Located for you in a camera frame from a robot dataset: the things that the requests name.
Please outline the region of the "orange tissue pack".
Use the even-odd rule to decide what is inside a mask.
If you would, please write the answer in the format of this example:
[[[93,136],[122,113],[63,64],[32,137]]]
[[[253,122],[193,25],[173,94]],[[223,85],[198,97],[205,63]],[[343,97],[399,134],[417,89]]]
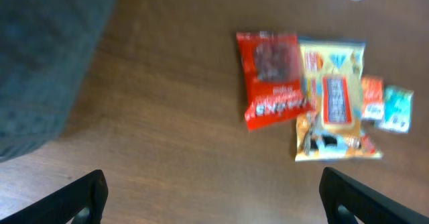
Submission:
[[[363,89],[362,119],[378,121],[384,117],[383,80],[374,76],[361,79]]]

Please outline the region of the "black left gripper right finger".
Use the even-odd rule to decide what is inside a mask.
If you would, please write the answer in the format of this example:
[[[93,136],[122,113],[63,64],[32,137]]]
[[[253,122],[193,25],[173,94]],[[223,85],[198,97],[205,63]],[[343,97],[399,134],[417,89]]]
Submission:
[[[329,224],[341,223],[427,223],[421,215],[382,195],[357,180],[326,167],[319,193]]]

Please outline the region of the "yellow wet wipes pack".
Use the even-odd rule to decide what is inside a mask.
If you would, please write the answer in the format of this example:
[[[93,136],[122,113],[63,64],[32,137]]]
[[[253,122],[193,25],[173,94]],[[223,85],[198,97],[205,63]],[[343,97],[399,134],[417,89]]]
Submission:
[[[313,111],[296,120],[297,162],[380,159],[382,151],[361,127],[361,76],[366,43],[298,38],[304,85]]]

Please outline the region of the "red snack bag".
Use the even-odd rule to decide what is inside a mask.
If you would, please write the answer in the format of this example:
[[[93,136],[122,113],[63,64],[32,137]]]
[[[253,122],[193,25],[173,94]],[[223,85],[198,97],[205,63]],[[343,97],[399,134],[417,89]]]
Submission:
[[[298,36],[273,32],[238,32],[248,107],[249,131],[289,121],[314,109],[304,86]]]

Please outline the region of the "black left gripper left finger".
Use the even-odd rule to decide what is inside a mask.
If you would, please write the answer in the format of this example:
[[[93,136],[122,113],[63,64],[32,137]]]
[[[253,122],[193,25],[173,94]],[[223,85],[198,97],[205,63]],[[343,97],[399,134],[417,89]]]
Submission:
[[[100,224],[108,193],[103,171],[94,170],[2,219],[1,224]]]

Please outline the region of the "teal tissue pack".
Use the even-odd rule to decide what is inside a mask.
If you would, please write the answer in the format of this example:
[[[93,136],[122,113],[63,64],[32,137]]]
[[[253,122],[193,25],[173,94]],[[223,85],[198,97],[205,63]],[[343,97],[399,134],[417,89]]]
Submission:
[[[412,124],[412,106],[414,92],[388,86],[384,91],[384,116],[375,122],[378,129],[408,133]]]

